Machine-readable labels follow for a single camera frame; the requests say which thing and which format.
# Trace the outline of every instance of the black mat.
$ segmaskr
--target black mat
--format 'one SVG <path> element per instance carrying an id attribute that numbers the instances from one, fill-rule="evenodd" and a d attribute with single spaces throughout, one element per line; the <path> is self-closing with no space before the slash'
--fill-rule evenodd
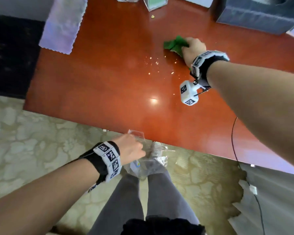
<path id="1" fill-rule="evenodd" d="M 0 16 L 0 95 L 25 99 L 45 22 Z"/>

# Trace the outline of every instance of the floor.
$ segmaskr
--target floor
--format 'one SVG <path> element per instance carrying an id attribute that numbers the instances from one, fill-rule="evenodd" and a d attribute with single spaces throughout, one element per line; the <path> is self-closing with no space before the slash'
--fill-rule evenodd
<path id="1" fill-rule="evenodd" d="M 118 135 L 22 110 L 24 101 L 0 97 L 0 197 L 77 158 L 99 141 Z M 168 145 L 167 169 L 173 183 L 190 203 L 208 235 L 235 234 L 227 219 L 239 211 L 231 203 L 242 198 L 237 162 Z M 60 223 L 85 232 L 113 192 L 121 175 L 101 189 L 81 197 Z M 147 180 L 140 185 L 146 214 Z"/>

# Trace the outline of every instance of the right hand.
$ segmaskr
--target right hand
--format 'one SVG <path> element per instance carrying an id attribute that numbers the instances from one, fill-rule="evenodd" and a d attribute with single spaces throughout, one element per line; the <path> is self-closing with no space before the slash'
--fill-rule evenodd
<path id="1" fill-rule="evenodd" d="M 189 44 L 188 47 L 182 47 L 183 58 L 186 65 L 190 68 L 194 59 L 207 51 L 206 45 L 199 39 L 194 39 L 192 37 L 185 38 L 186 42 Z"/>
<path id="2" fill-rule="evenodd" d="M 143 151 L 143 145 L 137 142 L 134 135 L 123 134 L 112 140 L 120 149 L 121 165 L 138 160 L 146 155 Z"/>

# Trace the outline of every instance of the plastic wrap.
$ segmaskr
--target plastic wrap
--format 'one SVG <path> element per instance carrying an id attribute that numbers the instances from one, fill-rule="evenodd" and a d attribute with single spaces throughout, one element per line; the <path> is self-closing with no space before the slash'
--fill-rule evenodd
<path id="1" fill-rule="evenodd" d="M 168 165 L 168 157 L 163 156 L 163 152 L 174 150 L 168 150 L 168 147 L 160 142 L 153 142 L 151 145 L 147 145 L 143 132 L 129 130 L 128 133 L 135 135 L 136 140 L 143 144 L 146 156 L 124 165 L 123 167 L 126 171 L 140 180 L 145 180 L 151 174 L 165 172 Z"/>
<path id="2" fill-rule="evenodd" d="M 72 52 L 88 0 L 54 0 L 39 46 L 64 54 Z"/>

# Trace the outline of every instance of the left hand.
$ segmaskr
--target left hand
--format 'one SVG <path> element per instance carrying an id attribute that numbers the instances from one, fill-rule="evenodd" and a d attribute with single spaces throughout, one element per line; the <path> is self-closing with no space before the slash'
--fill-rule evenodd
<path id="1" fill-rule="evenodd" d="M 121 165 L 138 160 L 146 155 L 143 145 L 132 134 L 123 134 L 112 140 L 120 149 Z"/>

